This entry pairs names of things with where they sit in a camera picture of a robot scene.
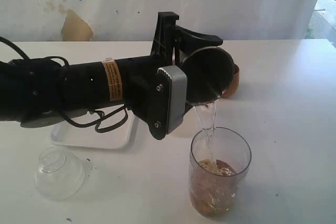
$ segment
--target plastic lid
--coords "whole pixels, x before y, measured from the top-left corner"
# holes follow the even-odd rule
[[[78,191],[84,179],[82,162],[72,152],[57,147],[41,152],[35,173],[35,187],[46,198],[68,198]]]

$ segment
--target brown liquid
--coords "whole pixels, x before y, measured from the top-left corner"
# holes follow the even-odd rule
[[[237,190],[235,170],[217,159],[216,168],[206,159],[191,172],[190,199],[194,208],[203,216],[215,217],[226,213],[233,205]]]

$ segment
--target white wall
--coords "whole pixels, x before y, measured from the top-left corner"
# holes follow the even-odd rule
[[[315,2],[0,0],[0,35],[15,41],[61,40],[65,9],[71,8],[92,28],[92,40],[151,40],[157,12],[164,10],[178,13],[186,28],[224,39],[302,38]]]

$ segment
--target white tray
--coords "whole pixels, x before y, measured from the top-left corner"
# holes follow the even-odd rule
[[[117,107],[103,109],[107,114]],[[61,122],[54,126],[51,133],[51,143],[55,145],[78,146],[88,148],[119,149],[123,148],[131,137],[135,136],[139,118],[134,116],[131,111],[127,111],[129,118],[119,128],[106,132],[97,133],[95,127],[76,128],[67,122]],[[102,122],[100,127],[106,127],[119,122],[124,117],[124,112],[119,112],[106,121]],[[78,123],[87,123],[97,119],[98,116],[90,114],[75,118]]]

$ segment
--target robotic arm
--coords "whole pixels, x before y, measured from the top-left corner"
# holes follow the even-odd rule
[[[22,57],[0,62],[0,121],[35,128],[65,120],[104,133],[125,123],[127,110],[132,110],[156,139],[163,139],[192,106],[217,100],[234,75],[231,56],[217,47],[222,39],[182,28],[177,20],[175,13],[159,13],[149,56],[78,65],[58,56],[29,59],[15,44],[0,38]],[[107,115],[98,110],[121,104]],[[123,110],[125,117],[119,123],[99,127]],[[100,119],[87,124],[72,120],[88,111]]]

